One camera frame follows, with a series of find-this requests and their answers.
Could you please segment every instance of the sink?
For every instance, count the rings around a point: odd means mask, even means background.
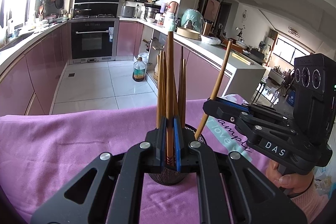
[[[34,32],[29,32],[29,33],[25,33],[22,35],[19,35],[16,38],[13,38],[9,43],[7,43],[6,45],[4,45],[2,48],[0,48],[0,52],[7,50],[11,47],[14,47],[16,44],[20,43],[22,40],[26,39],[27,37],[31,36]]]

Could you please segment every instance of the camera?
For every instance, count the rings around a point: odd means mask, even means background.
[[[293,117],[316,147],[326,147],[336,114],[336,62],[323,54],[294,60]]]

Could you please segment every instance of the cooking oil bottle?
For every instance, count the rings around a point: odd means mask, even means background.
[[[145,79],[146,65],[142,61],[142,57],[139,57],[133,65],[133,80],[141,82]]]

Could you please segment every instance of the black mesh cup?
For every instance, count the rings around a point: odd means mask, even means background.
[[[192,131],[194,134],[196,134],[196,128],[186,124],[185,129]],[[207,144],[205,141],[205,138],[202,136],[202,134],[199,136],[198,141],[200,143]],[[163,171],[160,174],[149,174],[149,176],[157,183],[162,185],[175,185],[180,183],[188,174],[187,173],[180,173],[168,168],[164,168]]]

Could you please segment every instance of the pink sleeve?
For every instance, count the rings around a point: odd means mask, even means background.
[[[328,203],[328,196],[319,196],[314,183],[302,195],[291,199],[306,214],[308,223],[311,223]]]

